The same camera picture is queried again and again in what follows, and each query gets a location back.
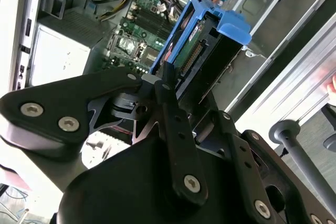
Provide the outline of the black gripper left finger with plate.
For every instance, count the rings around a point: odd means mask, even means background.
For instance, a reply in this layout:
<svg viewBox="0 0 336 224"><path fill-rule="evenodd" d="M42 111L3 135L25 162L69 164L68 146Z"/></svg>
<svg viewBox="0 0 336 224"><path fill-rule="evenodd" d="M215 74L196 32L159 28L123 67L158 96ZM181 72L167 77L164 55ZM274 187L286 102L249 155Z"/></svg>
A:
<svg viewBox="0 0 336 224"><path fill-rule="evenodd" d="M134 122L134 141L150 136L166 143L174 195L205 204L208 191L186 113L165 80L148 82L124 67L17 90L1 98L1 137L49 159L76 157L94 132Z"/></svg>

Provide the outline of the black gripper right finger link bars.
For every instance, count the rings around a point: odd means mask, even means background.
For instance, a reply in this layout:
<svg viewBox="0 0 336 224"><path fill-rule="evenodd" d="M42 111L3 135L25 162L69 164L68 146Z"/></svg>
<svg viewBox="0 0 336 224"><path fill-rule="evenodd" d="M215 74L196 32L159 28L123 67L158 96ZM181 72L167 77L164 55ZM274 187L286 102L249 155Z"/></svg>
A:
<svg viewBox="0 0 336 224"><path fill-rule="evenodd" d="M259 134L238 133L222 111L210 112L209 123L208 148L224 154L213 172L233 223L335 223L335 193L297 141L297 122L276 123L270 136L285 146L316 195Z"/></svg>

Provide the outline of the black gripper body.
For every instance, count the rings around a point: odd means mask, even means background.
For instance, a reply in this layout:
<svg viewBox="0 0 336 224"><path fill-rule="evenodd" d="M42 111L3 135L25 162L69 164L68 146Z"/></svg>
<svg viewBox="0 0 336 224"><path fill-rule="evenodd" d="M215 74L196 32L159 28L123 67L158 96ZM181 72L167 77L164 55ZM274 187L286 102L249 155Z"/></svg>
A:
<svg viewBox="0 0 336 224"><path fill-rule="evenodd" d="M148 139L77 176L67 187L57 223L253 223L232 165L198 149L207 202L193 206L171 185L164 143Z"/></svg>

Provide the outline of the person's bare hand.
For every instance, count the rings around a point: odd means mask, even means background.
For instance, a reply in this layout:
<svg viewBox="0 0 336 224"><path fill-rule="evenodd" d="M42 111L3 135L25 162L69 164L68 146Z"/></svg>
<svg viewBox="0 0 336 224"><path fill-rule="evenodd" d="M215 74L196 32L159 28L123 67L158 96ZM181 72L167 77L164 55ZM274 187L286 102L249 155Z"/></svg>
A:
<svg viewBox="0 0 336 224"><path fill-rule="evenodd" d="M327 85L327 92L330 97L335 97L336 95L336 75L332 77L332 82Z"/></svg>

